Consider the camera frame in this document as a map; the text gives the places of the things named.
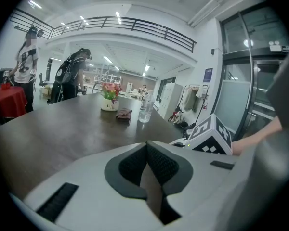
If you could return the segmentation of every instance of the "poster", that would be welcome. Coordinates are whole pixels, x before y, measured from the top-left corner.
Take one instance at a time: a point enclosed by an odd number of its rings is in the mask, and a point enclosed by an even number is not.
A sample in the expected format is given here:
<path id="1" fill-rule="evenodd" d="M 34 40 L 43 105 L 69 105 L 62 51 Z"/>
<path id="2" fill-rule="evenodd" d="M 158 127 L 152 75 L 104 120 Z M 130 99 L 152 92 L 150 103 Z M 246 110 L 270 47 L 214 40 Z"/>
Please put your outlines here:
<path id="1" fill-rule="evenodd" d="M 203 82 L 211 82 L 213 68 L 207 68 L 204 73 Z"/>

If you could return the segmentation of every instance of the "black backpack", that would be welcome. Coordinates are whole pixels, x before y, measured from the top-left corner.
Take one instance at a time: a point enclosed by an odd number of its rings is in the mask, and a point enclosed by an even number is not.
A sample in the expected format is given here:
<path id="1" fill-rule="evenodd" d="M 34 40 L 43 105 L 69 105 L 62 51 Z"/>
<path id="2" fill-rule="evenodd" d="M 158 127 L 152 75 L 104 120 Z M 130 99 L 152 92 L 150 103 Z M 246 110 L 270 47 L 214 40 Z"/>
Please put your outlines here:
<path id="1" fill-rule="evenodd" d="M 71 69 L 74 65 L 74 60 L 71 60 L 69 56 L 59 67 L 54 80 L 60 84 L 68 83 L 71 81 L 72 73 Z"/>

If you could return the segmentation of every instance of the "white shirt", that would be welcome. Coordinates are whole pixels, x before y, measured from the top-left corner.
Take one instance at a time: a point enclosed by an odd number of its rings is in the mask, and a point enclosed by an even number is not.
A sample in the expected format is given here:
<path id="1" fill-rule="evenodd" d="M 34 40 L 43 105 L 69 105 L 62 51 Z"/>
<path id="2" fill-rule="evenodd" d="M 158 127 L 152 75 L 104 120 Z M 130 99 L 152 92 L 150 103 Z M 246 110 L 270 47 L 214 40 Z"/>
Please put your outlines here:
<path id="1" fill-rule="evenodd" d="M 36 53 L 28 56 L 29 50 L 36 49 Z M 18 69 L 15 73 L 15 82 L 28 83 L 30 80 L 30 72 L 33 68 L 33 61 L 39 58 L 39 51 L 36 45 L 24 46 L 19 54 L 16 55 L 16 60 L 19 62 Z"/>
<path id="2" fill-rule="evenodd" d="M 143 97 L 145 97 L 147 94 L 148 94 L 148 89 L 146 88 L 146 87 L 143 87 L 142 89 L 141 89 L 141 91 L 142 91 L 142 96 Z"/>

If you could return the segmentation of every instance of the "person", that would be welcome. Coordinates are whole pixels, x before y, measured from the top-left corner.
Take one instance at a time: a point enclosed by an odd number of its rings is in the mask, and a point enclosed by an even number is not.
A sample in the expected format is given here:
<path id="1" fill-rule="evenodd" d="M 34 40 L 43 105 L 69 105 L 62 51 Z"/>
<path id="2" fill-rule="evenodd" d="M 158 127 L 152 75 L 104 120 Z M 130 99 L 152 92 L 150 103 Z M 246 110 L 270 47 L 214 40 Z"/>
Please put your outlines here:
<path id="1" fill-rule="evenodd" d="M 9 77 L 15 75 L 15 86 L 22 87 L 27 99 L 26 111 L 33 111 L 33 88 L 34 73 L 37 70 L 39 51 L 36 46 L 37 28 L 31 27 L 26 36 L 25 42 L 16 55 L 16 67 L 9 72 Z"/>
<path id="2" fill-rule="evenodd" d="M 232 151 L 233 155 L 240 155 L 243 150 L 249 148 L 253 145 L 258 144 L 262 139 L 264 139 L 267 135 L 270 135 L 274 132 L 281 131 L 282 126 L 277 116 L 264 128 L 256 132 L 255 134 L 240 139 L 238 141 L 232 142 Z"/>
<path id="3" fill-rule="evenodd" d="M 148 89 L 146 88 L 146 84 L 143 84 L 142 88 L 139 88 L 139 92 L 143 96 L 143 98 L 148 94 Z"/>
<path id="4" fill-rule="evenodd" d="M 81 92 L 86 94 L 83 86 L 83 70 L 86 68 L 85 60 L 89 59 L 91 52 L 89 49 L 81 48 L 78 52 L 71 54 L 67 60 L 71 60 L 70 73 L 71 78 L 67 83 L 62 84 L 63 100 L 75 98 L 78 93 L 78 83 L 80 84 Z"/>

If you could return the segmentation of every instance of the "balcony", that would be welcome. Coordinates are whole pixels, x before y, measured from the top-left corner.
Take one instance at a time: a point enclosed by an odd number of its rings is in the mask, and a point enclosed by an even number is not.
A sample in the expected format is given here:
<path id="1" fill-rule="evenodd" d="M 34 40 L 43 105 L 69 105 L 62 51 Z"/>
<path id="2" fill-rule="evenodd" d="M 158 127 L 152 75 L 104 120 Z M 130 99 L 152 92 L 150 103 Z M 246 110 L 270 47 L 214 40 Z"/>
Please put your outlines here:
<path id="1" fill-rule="evenodd" d="M 10 21 L 15 29 L 24 32 L 27 32 L 32 26 L 35 26 L 38 28 L 38 31 L 42 30 L 43 35 L 41 37 L 45 39 L 52 39 L 62 34 L 79 30 L 87 30 L 90 28 L 100 28 L 101 30 L 103 28 L 117 28 L 147 33 L 152 36 L 162 38 L 185 48 L 191 53 L 193 53 L 194 46 L 196 44 L 196 42 L 191 38 L 172 30 L 171 28 L 153 22 L 129 17 L 92 17 L 86 18 L 85 20 L 69 22 L 54 28 L 20 9 L 15 9 L 10 17 Z"/>

